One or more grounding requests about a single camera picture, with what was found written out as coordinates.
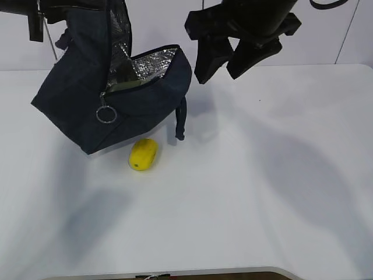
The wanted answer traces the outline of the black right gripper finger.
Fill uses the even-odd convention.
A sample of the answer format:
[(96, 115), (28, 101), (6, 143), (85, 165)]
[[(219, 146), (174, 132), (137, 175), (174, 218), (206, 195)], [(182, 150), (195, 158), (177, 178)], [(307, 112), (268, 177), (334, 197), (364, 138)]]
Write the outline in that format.
[(256, 64), (278, 54), (281, 50), (282, 44), (278, 38), (262, 46), (240, 40), (227, 64), (227, 70), (233, 79), (237, 79)]
[(207, 35), (198, 39), (198, 54), (194, 74), (205, 84), (233, 55), (228, 37)]

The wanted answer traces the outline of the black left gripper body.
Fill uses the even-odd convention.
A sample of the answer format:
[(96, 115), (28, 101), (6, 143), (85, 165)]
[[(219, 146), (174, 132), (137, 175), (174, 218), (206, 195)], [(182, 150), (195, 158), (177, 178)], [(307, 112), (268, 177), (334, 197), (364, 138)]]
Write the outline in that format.
[(44, 40), (44, 21), (54, 24), (64, 19), (68, 1), (1, 0), (1, 12), (27, 17), (30, 41)]

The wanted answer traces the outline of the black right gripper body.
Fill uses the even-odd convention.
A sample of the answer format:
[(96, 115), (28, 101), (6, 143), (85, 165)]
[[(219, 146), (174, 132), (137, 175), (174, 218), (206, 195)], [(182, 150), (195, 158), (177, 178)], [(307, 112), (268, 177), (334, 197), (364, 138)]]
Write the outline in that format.
[(296, 1), (222, 1), (191, 11), (185, 30), (191, 40), (206, 36), (233, 37), (264, 45), (282, 34), (292, 36), (301, 21), (291, 9)]

